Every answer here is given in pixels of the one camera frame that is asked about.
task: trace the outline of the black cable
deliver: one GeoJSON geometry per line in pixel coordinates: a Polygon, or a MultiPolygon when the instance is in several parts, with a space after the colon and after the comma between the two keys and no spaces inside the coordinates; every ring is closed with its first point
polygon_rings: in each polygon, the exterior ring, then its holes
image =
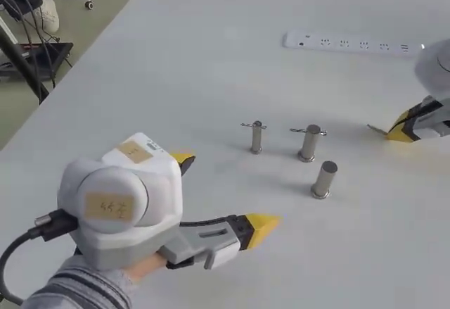
{"type": "Polygon", "coordinates": [[[51,78],[51,82],[53,84],[53,88],[56,87],[56,81],[55,81],[55,73],[53,71],[53,62],[51,61],[51,57],[50,57],[50,53],[49,53],[49,49],[47,49],[47,45],[44,41],[44,38],[42,38],[41,33],[39,32],[39,28],[38,28],[38,24],[37,24],[37,19],[36,16],[34,15],[34,9],[33,6],[31,5],[29,0],[25,0],[25,3],[27,3],[28,7],[30,8],[30,13],[31,16],[33,18],[34,24],[36,25],[36,33],[37,36],[39,37],[39,39],[41,40],[42,46],[44,47],[45,53],[47,55],[47,60],[49,61],[49,70],[50,70],[50,78],[51,78]]]}
{"type": "MultiPolygon", "coordinates": [[[[33,29],[36,29],[36,27],[25,18],[25,22],[31,26],[33,29]]],[[[52,34],[49,34],[46,30],[42,29],[42,32],[47,34],[49,36],[48,39],[45,39],[45,42],[47,45],[49,45],[53,50],[55,50],[56,52],[60,52],[51,42],[50,39],[54,40],[57,44],[60,43],[60,39],[58,37],[53,36],[52,34]]],[[[73,68],[73,65],[71,64],[71,62],[69,62],[67,56],[64,57],[64,61],[71,67],[73,68]]]]}
{"type": "Polygon", "coordinates": [[[29,240],[31,240],[30,233],[26,232],[25,234],[20,235],[16,240],[13,241],[12,244],[9,245],[9,247],[4,251],[4,253],[0,257],[0,293],[3,296],[3,298],[16,305],[22,305],[23,299],[12,294],[8,290],[8,287],[5,284],[5,267],[6,263],[8,262],[8,259],[14,253],[14,251],[29,240]]]}
{"type": "Polygon", "coordinates": [[[42,237],[45,242],[61,237],[64,234],[73,232],[78,228],[78,219],[62,209],[55,210],[44,217],[43,224],[29,229],[26,233],[20,235],[0,257],[0,302],[3,299],[16,305],[22,305],[23,299],[12,294],[5,283],[6,263],[14,251],[29,240],[42,237]]]}
{"type": "Polygon", "coordinates": [[[33,63],[34,63],[34,73],[36,75],[36,79],[39,82],[39,87],[37,87],[37,98],[39,99],[39,105],[42,103],[43,101],[43,97],[42,97],[42,88],[40,87],[42,85],[42,83],[39,81],[39,68],[37,65],[37,57],[36,57],[36,53],[34,52],[34,48],[33,48],[33,43],[32,43],[32,39],[30,36],[30,33],[28,32],[27,26],[25,25],[25,21],[24,21],[24,17],[23,17],[23,12],[22,10],[20,10],[19,5],[17,5],[17,3],[14,0],[6,0],[3,1],[3,5],[8,4],[9,7],[11,8],[11,10],[15,11],[18,16],[20,17],[20,21],[23,25],[23,29],[25,31],[25,34],[27,35],[27,39],[28,39],[28,44],[30,45],[30,53],[31,53],[31,57],[33,59],[33,63]]]}

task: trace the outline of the white table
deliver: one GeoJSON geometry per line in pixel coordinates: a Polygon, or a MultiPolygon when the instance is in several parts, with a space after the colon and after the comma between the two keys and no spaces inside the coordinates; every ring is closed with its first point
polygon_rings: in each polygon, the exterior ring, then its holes
{"type": "MultiPolygon", "coordinates": [[[[213,272],[161,271],[136,308],[448,308],[450,139],[389,143],[388,128],[426,92],[413,61],[288,50],[295,27],[425,44],[449,36],[449,0],[131,0],[0,153],[0,250],[56,207],[67,163],[142,131],[192,149],[186,220],[273,213],[279,228],[213,272]],[[250,129],[268,125],[263,152],[250,129]],[[314,163],[291,127],[328,130],[314,163]],[[310,197],[320,164],[332,196],[310,197]]],[[[27,296],[73,252],[33,241],[8,265],[27,296]]]]}

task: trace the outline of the power outlet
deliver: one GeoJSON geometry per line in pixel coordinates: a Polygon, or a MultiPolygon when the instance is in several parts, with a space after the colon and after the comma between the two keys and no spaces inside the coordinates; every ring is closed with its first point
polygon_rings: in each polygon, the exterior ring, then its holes
{"type": "Polygon", "coordinates": [[[359,48],[361,50],[368,50],[368,42],[359,42],[359,48]]]}
{"type": "Polygon", "coordinates": [[[348,40],[346,40],[346,39],[341,39],[340,41],[339,41],[339,46],[340,47],[350,47],[350,42],[348,41],[348,40]]]}
{"type": "Polygon", "coordinates": [[[302,30],[289,31],[284,37],[283,46],[289,49],[378,53],[401,57],[415,57],[424,48],[423,44],[379,41],[368,37],[311,33],[302,30]]]}
{"type": "Polygon", "coordinates": [[[389,44],[380,44],[380,50],[381,51],[389,51],[389,44]]]}
{"type": "Polygon", "coordinates": [[[321,46],[329,47],[331,45],[331,42],[328,38],[322,38],[321,39],[321,46]]]}

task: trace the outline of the black device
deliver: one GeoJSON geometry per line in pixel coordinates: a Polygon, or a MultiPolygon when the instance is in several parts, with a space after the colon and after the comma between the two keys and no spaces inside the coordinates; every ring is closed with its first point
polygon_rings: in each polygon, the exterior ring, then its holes
{"type": "Polygon", "coordinates": [[[42,80],[51,80],[55,87],[55,72],[73,47],[73,43],[60,43],[57,38],[49,35],[56,43],[44,40],[39,32],[39,25],[34,10],[40,8],[42,0],[0,0],[8,14],[23,24],[28,37],[27,44],[14,44],[6,31],[0,27],[0,49],[9,59],[9,63],[0,66],[0,77],[24,77],[34,94],[41,103],[49,92],[42,84],[42,80]],[[31,13],[34,24],[24,18],[26,13],[31,13]],[[41,40],[41,44],[33,44],[27,26],[34,28],[41,40]]]}

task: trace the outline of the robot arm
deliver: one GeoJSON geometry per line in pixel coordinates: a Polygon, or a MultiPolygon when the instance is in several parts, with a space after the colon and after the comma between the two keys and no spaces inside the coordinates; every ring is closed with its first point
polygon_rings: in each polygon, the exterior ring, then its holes
{"type": "Polygon", "coordinates": [[[99,270],[126,267],[154,252],[177,269],[205,261],[212,269],[257,246],[278,224],[270,215],[181,222],[181,176],[191,154],[168,154],[138,133],[99,161],[69,164],[58,206],[78,219],[70,235],[99,270]]]}
{"type": "Polygon", "coordinates": [[[400,115],[387,133],[389,140],[415,142],[450,134],[450,39],[421,52],[416,76],[430,96],[400,115]]]}

